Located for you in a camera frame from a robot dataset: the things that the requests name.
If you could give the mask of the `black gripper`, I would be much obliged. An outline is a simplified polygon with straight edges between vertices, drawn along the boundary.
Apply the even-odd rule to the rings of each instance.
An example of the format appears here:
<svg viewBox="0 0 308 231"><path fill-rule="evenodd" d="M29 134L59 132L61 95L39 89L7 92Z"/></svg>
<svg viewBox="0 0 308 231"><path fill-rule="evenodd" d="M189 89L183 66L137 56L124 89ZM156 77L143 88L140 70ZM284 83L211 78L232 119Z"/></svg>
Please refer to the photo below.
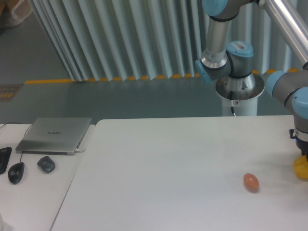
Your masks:
<svg viewBox="0 0 308 231"><path fill-rule="evenodd" d="M308 134L297 129L289 130L290 139L295 139L297 147L301 150L301 155L308 155Z"/></svg>

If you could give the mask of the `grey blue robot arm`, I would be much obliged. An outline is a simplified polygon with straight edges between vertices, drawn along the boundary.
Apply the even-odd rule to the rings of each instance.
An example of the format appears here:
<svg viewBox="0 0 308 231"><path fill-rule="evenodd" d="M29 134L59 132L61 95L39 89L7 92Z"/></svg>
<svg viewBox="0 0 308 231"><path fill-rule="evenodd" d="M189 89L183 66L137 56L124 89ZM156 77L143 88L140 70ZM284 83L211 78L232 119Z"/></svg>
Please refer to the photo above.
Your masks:
<svg viewBox="0 0 308 231"><path fill-rule="evenodd" d="M303 156L308 154L308 28L288 0L258 0L278 26L287 45L302 65L294 74L276 71L266 81L252 73L253 48L245 41L228 42L231 21L247 0L204 0L202 7L209 16L206 47L195 65L205 82L216 80L216 91L229 101L241 96L257 97L257 87L266 90L294 117L289 131Z"/></svg>

